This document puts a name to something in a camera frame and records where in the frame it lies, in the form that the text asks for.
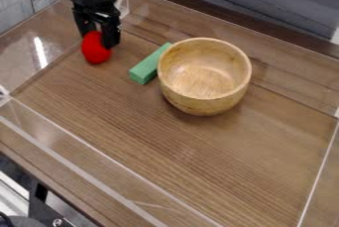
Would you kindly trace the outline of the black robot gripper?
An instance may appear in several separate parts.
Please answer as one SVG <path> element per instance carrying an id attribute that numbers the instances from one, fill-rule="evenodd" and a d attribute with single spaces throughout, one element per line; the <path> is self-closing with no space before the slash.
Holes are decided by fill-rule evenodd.
<path id="1" fill-rule="evenodd" d="M 101 17 L 109 19 L 101 25 L 102 42 L 107 49 L 113 49 L 121 43 L 121 12 L 114 3 L 117 0 L 73 0 L 74 15 L 82 36 L 97 30 L 93 19 Z"/>

